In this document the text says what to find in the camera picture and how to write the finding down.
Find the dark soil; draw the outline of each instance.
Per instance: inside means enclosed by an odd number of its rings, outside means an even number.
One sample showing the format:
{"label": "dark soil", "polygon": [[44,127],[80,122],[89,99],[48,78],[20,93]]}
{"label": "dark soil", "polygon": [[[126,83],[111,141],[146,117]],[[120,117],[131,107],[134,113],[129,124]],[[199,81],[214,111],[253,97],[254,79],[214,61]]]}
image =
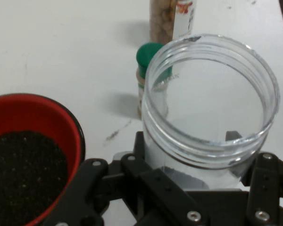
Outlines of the dark soil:
{"label": "dark soil", "polygon": [[33,131],[0,136],[0,226],[35,219],[66,182],[66,157],[52,139]]}

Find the metal screw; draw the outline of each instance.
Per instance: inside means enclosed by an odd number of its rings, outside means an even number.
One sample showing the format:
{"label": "metal screw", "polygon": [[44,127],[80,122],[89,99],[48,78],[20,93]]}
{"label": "metal screw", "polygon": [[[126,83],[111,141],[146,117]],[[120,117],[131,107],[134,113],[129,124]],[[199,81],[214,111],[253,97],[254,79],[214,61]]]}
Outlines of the metal screw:
{"label": "metal screw", "polygon": [[135,157],[132,156],[132,155],[130,155],[130,156],[128,157],[128,160],[129,160],[129,161],[133,161],[133,160],[135,160]]}
{"label": "metal screw", "polygon": [[60,222],[60,223],[57,223],[56,226],[68,226],[68,224],[65,222]]}
{"label": "metal screw", "polygon": [[101,162],[100,161],[94,161],[92,163],[93,166],[100,166],[101,165]]}
{"label": "metal screw", "polygon": [[201,215],[200,213],[196,212],[196,211],[190,211],[188,212],[188,215],[187,215],[188,219],[190,221],[194,221],[194,222],[198,222],[201,220]]}
{"label": "metal screw", "polygon": [[263,158],[265,158],[265,159],[272,159],[273,156],[271,154],[266,153],[266,154],[263,155]]}
{"label": "metal screw", "polygon": [[255,213],[255,216],[257,219],[262,220],[264,222],[267,222],[270,219],[269,214],[264,211],[257,211]]}

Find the small jar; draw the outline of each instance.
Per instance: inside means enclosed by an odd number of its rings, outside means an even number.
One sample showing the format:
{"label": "small jar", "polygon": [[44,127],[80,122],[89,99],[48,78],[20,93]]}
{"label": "small jar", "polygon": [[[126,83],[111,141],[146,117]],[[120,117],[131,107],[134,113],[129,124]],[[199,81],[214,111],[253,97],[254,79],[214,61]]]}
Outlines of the small jar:
{"label": "small jar", "polygon": [[151,41],[167,44],[192,29],[196,0],[150,0]]}
{"label": "small jar", "polygon": [[[162,93],[157,87],[166,82]],[[168,43],[146,75],[145,160],[184,190],[233,188],[263,145],[279,100],[273,72],[249,46],[208,34]],[[225,141],[229,133],[238,135]]]}
{"label": "small jar", "polygon": [[145,77],[150,61],[154,57],[154,55],[163,47],[162,44],[159,43],[147,43],[142,45],[136,54],[136,60],[138,63],[138,68],[136,71],[136,79],[138,82],[138,114],[142,116],[142,96],[144,92],[145,85]]}

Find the white label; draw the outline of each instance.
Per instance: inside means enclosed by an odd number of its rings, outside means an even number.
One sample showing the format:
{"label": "white label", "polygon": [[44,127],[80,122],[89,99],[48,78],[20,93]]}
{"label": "white label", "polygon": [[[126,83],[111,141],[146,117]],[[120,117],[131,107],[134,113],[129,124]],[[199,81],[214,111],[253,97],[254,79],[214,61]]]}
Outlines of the white label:
{"label": "white label", "polygon": [[138,108],[142,109],[142,96],[143,96],[144,85],[138,83]]}
{"label": "white label", "polygon": [[191,33],[196,0],[180,0],[176,4],[173,39],[178,39]]}

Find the red bowl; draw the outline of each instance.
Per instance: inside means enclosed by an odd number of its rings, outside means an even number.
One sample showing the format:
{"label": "red bowl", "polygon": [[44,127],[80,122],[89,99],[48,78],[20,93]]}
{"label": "red bowl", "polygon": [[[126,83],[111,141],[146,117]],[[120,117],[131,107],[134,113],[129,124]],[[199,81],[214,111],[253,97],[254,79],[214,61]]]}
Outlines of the red bowl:
{"label": "red bowl", "polygon": [[[60,103],[39,95],[0,96],[0,135],[21,130],[40,132],[52,138],[63,150],[68,165],[66,188],[85,159],[84,135],[74,115]],[[41,215],[25,226],[34,226],[42,222],[57,204],[59,197]]]}

